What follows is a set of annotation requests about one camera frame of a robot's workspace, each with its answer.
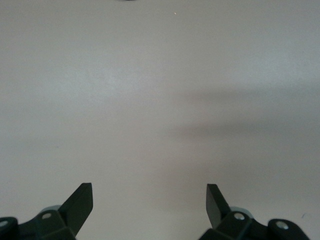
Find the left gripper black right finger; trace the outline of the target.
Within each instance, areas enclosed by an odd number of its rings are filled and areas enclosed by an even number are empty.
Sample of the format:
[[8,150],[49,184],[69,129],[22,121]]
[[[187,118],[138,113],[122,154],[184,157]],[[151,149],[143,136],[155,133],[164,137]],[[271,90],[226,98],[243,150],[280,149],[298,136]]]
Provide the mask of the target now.
[[274,218],[263,225],[246,209],[231,208],[216,184],[206,187],[206,212],[211,224],[201,240],[308,240],[294,222]]

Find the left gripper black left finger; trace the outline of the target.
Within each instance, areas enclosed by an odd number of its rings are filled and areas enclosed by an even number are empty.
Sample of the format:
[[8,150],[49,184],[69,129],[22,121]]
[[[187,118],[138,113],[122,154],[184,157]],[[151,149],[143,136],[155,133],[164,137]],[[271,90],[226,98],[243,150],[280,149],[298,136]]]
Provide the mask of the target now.
[[0,218],[2,240],[75,240],[93,210],[91,183],[82,183],[62,204],[44,208],[31,220]]

